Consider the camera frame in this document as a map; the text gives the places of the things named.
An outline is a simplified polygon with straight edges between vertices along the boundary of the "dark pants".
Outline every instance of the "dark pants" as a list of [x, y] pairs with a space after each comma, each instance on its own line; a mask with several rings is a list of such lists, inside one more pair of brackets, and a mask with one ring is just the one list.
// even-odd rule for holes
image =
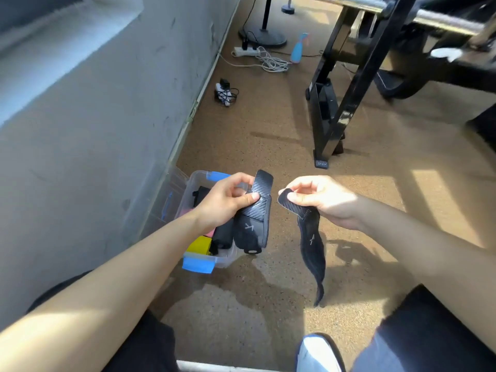
[[[48, 290], [28, 312], [85, 274]], [[173, 330], [146, 311], [103, 371], [176, 372], [174, 345]], [[381, 322], [353, 365], [353, 372], [379, 371], [496, 371], [496, 355], [429, 290], [418, 286]]]

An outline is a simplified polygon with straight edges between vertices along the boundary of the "pink item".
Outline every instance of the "pink item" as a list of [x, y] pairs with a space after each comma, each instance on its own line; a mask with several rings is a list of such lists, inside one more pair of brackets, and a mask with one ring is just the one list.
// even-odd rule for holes
[[[181, 211], [181, 213], [179, 214], [179, 216], [180, 216], [180, 217], [182, 217], [184, 214], [189, 213], [191, 210], [193, 210], [193, 209], [183, 209], [183, 210]], [[213, 229], [212, 231], [210, 231], [210, 232], [209, 232], [209, 233], [207, 233], [207, 234], [204, 234], [203, 236], [206, 236], [206, 237], [212, 238], [212, 237], [214, 236], [214, 231], [215, 231], [215, 229]]]

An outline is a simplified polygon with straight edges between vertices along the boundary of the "person's left hand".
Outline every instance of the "person's left hand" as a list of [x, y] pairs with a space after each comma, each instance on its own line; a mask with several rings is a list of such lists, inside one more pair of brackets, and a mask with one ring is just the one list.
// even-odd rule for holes
[[258, 193], [245, 193], [237, 185], [245, 182], [253, 185], [253, 176], [238, 172], [223, 180], [217, 181], [201, 203], [193, 210], [199, 217], [202, 227], [210, 231], [223, 225], [243, 207], [254, 204], [260, 199]]

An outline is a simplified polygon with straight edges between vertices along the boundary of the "white shoe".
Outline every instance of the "white shoe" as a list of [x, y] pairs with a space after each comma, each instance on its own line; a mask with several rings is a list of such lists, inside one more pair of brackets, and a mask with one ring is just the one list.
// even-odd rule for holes
[[345, 372], [344, 366], [341, 368], [341, 355], [334, 354], [332, 339], [327, 338], [325, 334], [303, 337], [296, 359], [296, 372]]

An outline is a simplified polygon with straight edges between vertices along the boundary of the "hand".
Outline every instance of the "hand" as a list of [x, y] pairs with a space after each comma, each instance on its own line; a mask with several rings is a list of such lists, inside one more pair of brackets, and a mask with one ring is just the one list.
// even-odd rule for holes
[[286, 188], [293, 190], [293, 193], [288, 194], [288, 200], [296, 205], [316, 206], [321, 216], [335, 225], [349, 230], [362, 229], [357, 219], [361, 197], [329, 176], [301, 176], [291, 181]]
[[210, 231], [223, 225], [243, 207], [254, 204], [260, 199], [258, 193], [248, 193], [236, 187], [242, 182], [253, 185], [253, 176], [238, 172], [218, 181], [201, 203], [193, 210], [199, 217], [202, 227]]

